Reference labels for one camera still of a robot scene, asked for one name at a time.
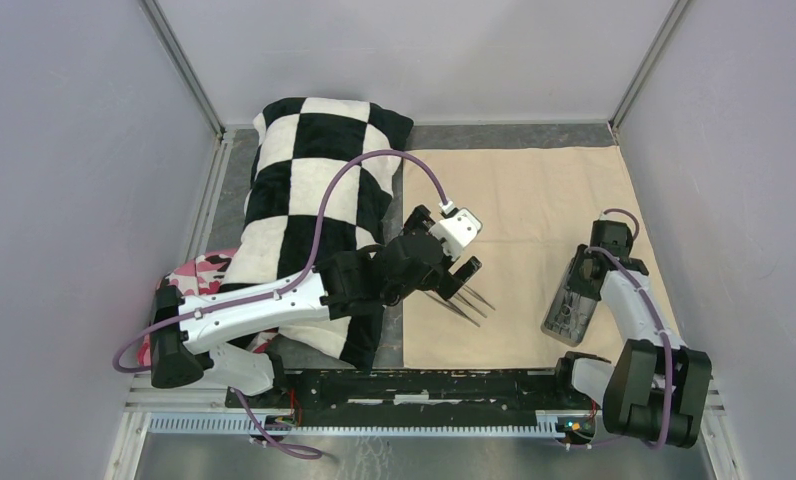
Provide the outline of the steel tweezers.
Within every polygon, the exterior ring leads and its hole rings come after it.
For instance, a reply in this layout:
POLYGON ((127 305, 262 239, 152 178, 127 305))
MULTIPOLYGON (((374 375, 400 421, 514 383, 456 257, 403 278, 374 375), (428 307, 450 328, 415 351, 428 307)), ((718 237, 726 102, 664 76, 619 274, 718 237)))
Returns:
POLYGON ((468 321, 470 324, 474 325, 475 327, 480 327, 480 324, 476 320, 474 320, 471 317, 469 317, 465 312, 463 312, 462 310, 460 310, 458 307, 454 306, 450 302, 443 301, 443 300, 437 298, 435 295, 433 295, 433 294, 431 294, 429 292, 425 292, 425 295, 430 300, 434 301, 439 306, 444 307, 449 312, 451 312, 451 313, 457 315, 458 317, 468 321))
POLYGON ((454 299, 454 300, 457 300, 458 302, 461 302, 463 305, 465 305, 465 306, 466 306, 466 307, 468 307, 470 310, 472 310, 473 312, 475 312, 475 313, 476 313, 477 315, 479 315, 481 318, 487 318, 487 317, 488 317, 487 313, 486 313, 484 310, 482 310, 480 307, 478 307, 477 305, 475 305, 474 303, 472 303, 472 302, 471 302, 469 299, 467 299, 467 298, 466 298, 465 296, 463 296, 462 294, 460 294, 460 293, 456 293, 456 294, 454 295, 453 299, 454 299))
POLYGON ((481 302, 481 303, 482 303, 482 304, 483 304, 485 307, 487 307, 488 309, 491 309, 492 311, 496 311, 496 308, 495 308, 495 306, 494 306, 494 305, 492 305, 492 304, 491 304, 489 301, 487 301, 487 300, 486 300, 486 299, 485 299, 483 296, 481 296, 481 295, 480 295, 478 292, 476 292, 475 290, 473 290, 473 289, 472 289, 471 287, 469 287, 468 285, 464 285, 464 286, 461 288, 461 291, 463 291, 463 292, 467 293, 468 295, 470 295, 471 297, 473 297, 473 298, 474 298, 474 299, 476 299, 477 301, 481 302))

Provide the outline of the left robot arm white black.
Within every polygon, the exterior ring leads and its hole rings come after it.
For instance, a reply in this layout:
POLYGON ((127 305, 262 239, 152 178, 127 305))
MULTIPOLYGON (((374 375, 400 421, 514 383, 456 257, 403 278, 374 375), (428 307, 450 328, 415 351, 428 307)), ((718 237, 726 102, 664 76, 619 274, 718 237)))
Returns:
POLYGON ((435 221, 418 206, 386 245, 337 253, 296 276, 205 296, 160 287, 149 334, 150 383, 174 389, 205 379, 276 407, 288 394, 281 360, 232 340, 300 321, 374 315, 417 291, 448 301, 481 267, 470 257, 452 268, 482 229, 466 208, 435 221))

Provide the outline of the metal surgical instrument tray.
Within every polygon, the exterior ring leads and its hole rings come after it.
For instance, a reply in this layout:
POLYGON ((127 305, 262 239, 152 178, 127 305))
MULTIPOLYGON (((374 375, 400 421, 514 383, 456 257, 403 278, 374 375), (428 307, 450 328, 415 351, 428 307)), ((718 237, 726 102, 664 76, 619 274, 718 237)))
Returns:
POLYGON ((541 330, 571 347, 579 346, 601 300, 604 265, 580 244, 563 274, 541 330))

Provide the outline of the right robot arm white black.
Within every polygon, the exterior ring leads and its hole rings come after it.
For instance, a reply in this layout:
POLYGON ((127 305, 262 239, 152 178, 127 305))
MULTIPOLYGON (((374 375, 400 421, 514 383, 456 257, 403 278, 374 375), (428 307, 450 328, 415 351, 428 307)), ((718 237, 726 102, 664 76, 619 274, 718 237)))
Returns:
POLYGON ((578 245, 541 324, 571 350, 551 382, 554 400, 576 408, 588 398, 611 434, 652 448, 693 447, 699 438, 712 362, 671 328, 654 296, 650 272, 632 250, 640 226, 605 210, 578 245), (599 305, 608 307, 623 346, 616 361, 578 353, 599 305))

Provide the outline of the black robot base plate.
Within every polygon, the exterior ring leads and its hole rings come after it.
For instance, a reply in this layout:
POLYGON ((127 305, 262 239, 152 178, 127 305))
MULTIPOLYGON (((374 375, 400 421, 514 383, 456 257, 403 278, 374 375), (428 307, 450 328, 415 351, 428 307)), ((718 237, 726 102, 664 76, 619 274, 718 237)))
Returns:
POLYGON ((244 402, 254 411, 292 413, 301 427, 533 426, 542 412, 593 411, 592 400, 551 368, 305 369, 244 402))

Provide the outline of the beige surgical wrap cloth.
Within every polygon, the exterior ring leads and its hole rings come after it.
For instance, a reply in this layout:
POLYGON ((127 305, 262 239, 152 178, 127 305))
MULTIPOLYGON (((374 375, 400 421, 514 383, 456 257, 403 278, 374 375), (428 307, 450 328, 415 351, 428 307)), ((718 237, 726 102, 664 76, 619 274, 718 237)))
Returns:
POLYGON ((444 194, 473 212, 483 229, 467 249, 482 268, 468 286, 495 306, 463 296, 488 317, 457 302, 480 327, 422 293, 403 303, 403 358, 412 369, 552 367, 568 346, 541 324, 578 245, 605 210, 627 221, 641 212, 616 147, 421 150, 424 167, 403 174, 406 209, 436 209, 444 194))

